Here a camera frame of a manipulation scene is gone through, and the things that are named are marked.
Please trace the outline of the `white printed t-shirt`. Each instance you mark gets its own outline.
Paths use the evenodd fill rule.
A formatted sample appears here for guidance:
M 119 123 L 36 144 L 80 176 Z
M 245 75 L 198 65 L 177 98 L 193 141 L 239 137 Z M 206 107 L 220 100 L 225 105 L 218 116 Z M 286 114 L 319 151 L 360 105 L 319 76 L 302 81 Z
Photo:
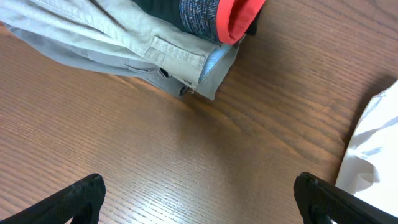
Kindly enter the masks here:
M 397 83 L 371 98 L 349 141 L 336 186 L 397 216 Z

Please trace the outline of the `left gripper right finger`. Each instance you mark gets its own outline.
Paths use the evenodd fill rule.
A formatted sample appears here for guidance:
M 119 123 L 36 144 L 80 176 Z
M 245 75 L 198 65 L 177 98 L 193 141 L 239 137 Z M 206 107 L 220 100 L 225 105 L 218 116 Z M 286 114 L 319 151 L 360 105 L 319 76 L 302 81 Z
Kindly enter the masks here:
M 397 224 L 397 217 L 309 172 L 297 176 L 294 198 L 304 224 Z

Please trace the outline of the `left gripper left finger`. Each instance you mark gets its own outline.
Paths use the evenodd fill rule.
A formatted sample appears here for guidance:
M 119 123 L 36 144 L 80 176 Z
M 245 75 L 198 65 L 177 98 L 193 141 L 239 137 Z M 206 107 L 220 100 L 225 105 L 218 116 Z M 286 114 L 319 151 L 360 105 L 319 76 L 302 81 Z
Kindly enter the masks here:
M 97 224 L 105 194 L 102 176 L 90 174 L 1 223 Z

